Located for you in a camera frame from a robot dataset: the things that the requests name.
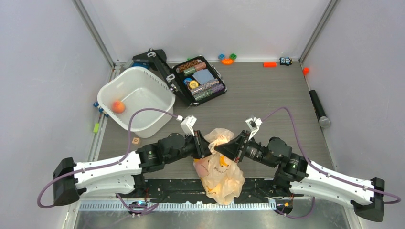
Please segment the translucent plastic bag banana print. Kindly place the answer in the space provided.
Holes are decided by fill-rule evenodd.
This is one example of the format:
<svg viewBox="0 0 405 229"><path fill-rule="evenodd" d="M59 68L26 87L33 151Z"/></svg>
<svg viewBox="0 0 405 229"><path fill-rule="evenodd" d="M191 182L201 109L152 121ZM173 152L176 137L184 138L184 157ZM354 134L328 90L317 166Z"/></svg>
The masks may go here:
<svg viewBox="0 0 405 229"><path fill-rule="evenodd" d="M234 198L239 197L245 183L244 174L237 163L214 149L215 146L228 143L233 138L234 133L228 129L214 129L204 136L209 142L211 155L193 160L193 166L207 197L222 205L229 205Z"/></svg>

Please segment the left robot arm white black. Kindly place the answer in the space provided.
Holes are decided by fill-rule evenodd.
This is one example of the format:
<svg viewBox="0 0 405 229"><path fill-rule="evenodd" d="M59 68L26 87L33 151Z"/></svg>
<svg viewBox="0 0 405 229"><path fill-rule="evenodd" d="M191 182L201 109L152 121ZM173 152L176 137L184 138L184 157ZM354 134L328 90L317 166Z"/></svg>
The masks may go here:
<svg viewBox="0 0 405 229"><path fill-rule="evenodd" d="M167 164L191 156L203 159L212 154L200 131L183 136L172 133L156 143L144 145L127 156L79 163L72 157L61 160L53 172L53 204L65 206L81 196L115 195L142 197L146 193L143 175L162 170Z"/></svg>

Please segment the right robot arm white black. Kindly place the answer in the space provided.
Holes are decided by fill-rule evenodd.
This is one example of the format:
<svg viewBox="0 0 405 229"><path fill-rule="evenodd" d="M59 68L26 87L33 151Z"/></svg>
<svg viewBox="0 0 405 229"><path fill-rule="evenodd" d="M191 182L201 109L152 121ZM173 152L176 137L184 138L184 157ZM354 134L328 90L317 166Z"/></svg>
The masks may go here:
<svg viewBox="0 0 405 229"><path fill-rule="evenodd" d="M272 189L279 196L307 195L352 208L358 217L381 222L384 217L384 181L380 178L360 180L307 161L278 137L266 146L249 139L246 131L215 151L234 162L245 157L275 168Z"/></svg>

